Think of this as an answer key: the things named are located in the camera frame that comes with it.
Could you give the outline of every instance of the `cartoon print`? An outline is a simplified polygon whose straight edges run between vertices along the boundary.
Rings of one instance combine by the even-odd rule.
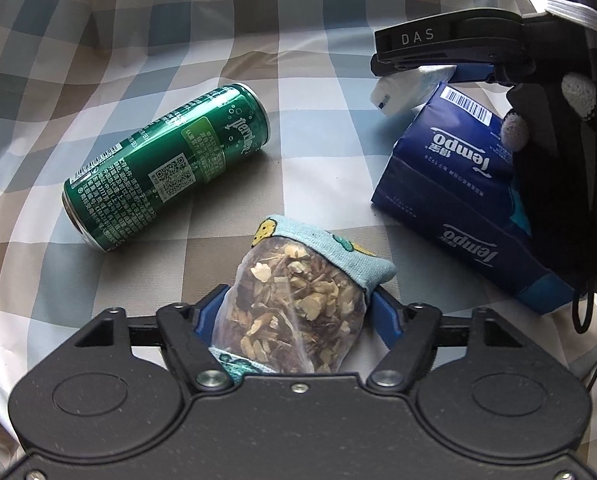
[[[254,235],[254,240],[252,240],[252,247],[257,245],[263,238],[272,236],[276,230],[276,225],[276,221],[271,218],[262,221],[258,231],[256,231],[256,234]]]
[[[240,359],[236,357],[232,357],[228,354],[221,354],[218,357],[218,361],[222,364],[223,368],[226,370],[228,374],[231,375],[234,383],[240,384],[243,380],[243,375],[245,374],[260,374],[261,371],[254,366],[250,361],[247,359]]]
[[[359,253],[366,254],[367,256],[376,256],[376,254],[369,252],[368,250],[364,249],[360,245],[355,242],[351,242],[346,238],[343,238],[339,235],[331,235],[334,240],[336,240],[339,244],[342,245],[343,249],[345,249],[348,253],[353,253],[354,251],[358,251]]]

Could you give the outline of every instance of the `qr code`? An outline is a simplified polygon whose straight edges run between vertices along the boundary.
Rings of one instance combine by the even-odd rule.
[[[192,167],[182,153],[165,162],[160,168],[153,170],[149,174],[149,180],[154,184],[163,202],[167,202],[187,186],[196,182]]]

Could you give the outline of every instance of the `tissue box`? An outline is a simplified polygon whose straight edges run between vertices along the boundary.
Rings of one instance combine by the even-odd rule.
[[[441,84],[394,145],[372,202],[545,314],[573,291],[532,256],[501,124]]]

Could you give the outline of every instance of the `perrier can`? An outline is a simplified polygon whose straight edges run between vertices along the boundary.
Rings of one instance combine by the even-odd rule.
[[[270,120],[242,84],[194,99],[85,164],[63,186],[67,216],[93,247],[111,251],[172,200],[260,150]]]

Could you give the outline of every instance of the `white strap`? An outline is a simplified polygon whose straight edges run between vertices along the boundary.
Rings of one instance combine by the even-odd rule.
[[[597,32],[597,10],[569,0],[547,0],[545,11]]]

